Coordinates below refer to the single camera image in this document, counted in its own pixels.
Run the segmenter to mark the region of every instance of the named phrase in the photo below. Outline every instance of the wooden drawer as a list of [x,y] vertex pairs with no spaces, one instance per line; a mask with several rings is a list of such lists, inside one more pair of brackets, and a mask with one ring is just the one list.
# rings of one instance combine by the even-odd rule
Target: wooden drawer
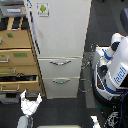
[[34,65],[31,49],[0,50],[0,66]]
[[29,92],[40,91],[38,76],[34,81],[0,82],[0,92]]
[[31,48],[27,30],[0,31],[0,49],[4,48]]
[[38,75],[36,65],[0,67],[0,76]]
[[78,78],[43,79],[46,96],[53,98],[76,98]]
[[78,77],[82,59],[38,59],[42,78]]

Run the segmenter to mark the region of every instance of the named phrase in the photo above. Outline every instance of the gray floor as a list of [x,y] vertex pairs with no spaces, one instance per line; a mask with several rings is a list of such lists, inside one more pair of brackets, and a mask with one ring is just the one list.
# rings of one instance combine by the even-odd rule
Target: gray floor
[[[111,36],[116,32],[126,35],[120,22],[120,12],[127,5],[128,0],[125,2],[106,0],[104,3],[92,0],[85,54],[92,52],[91,45],[93,43],[99,46],[109,46]],[[85,68],[81,71],[81,79],[91,80],[90,67],[86,67],[88,60],[90,58],[85,56],[83,60]],[[90,83],[80,80],[80,88],[88,90]],[[92,90],[87,93],[82,93],[79,90],[76,99],[47,100],[43,98],[43,102],[33,115],[34,128],[40,125],[79,125],[82,128],[92,128],[91,115],[98,116],[103,128],[105,118],[102,116],[101,110],[96,109],[96,106],[97,102]],[[14,105],[0,104],[0,128],[16,128],[18,119],[22,115],[20,103]]]

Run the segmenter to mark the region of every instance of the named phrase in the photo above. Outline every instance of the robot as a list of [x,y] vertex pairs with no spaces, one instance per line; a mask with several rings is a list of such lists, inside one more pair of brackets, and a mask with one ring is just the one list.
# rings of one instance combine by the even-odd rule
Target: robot
[[36,101],[29,101],[26,99],[27,90],[21,93],[21,110],[24,113],[24,116],[21,116],[18,121],[17,128],[32,128],[33,127],[33,118],[32,115],[36,112],[39,104],[42,102],[41,95],[39,93]]
[[128,90],[128,37],[113,34],[111,46],[96,47],[93,90],[103,103],[117,104]]

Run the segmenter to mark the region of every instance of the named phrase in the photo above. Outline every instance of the label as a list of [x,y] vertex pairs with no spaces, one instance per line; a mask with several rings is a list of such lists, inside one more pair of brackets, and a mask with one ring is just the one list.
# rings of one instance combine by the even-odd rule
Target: label
[[13,38],[13,34],[12,33],[7,33],[8,38]]
[[49,6],[48,3],[37,3],[37,11],[39,16],[49,16]]
[[127,75],[127,70],[122,65],[120,65],[118,66],[114,74],[113,80],[118,86],[120,86],[126,75]]
[[14,57],[21,58],[21,57],[28,57],[27,53],[13,53]]
[[10,13],[20,13],[20,9],[7,9],[7,12],[10,12]]

